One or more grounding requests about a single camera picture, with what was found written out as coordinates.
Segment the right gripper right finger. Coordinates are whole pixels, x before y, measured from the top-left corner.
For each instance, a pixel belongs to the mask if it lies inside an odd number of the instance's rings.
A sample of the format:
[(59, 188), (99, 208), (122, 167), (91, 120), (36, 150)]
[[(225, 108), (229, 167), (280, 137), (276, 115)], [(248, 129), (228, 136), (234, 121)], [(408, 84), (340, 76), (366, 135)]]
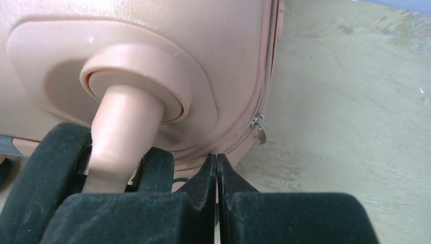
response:
[(262, 193), (217, 156), (221, 243), (378, 243), (346, 193)]

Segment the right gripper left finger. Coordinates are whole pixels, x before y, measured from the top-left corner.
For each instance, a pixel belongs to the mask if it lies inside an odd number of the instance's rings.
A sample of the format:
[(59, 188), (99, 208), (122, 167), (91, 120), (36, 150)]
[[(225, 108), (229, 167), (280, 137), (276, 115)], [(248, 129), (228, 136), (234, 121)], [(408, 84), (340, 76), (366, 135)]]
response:
[(42, 243), (213, 243), (217, 157), (173, 193), (73, 194)]

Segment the pink suitcase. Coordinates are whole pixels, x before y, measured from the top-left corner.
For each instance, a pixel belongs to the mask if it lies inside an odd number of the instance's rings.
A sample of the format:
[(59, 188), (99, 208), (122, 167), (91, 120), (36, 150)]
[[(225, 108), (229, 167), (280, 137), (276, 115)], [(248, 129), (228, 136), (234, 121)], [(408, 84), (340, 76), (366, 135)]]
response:
[(135, 153), (240, 158), (269, 94), (280, 1), (1, 1), (1, 134), (69, 121)]

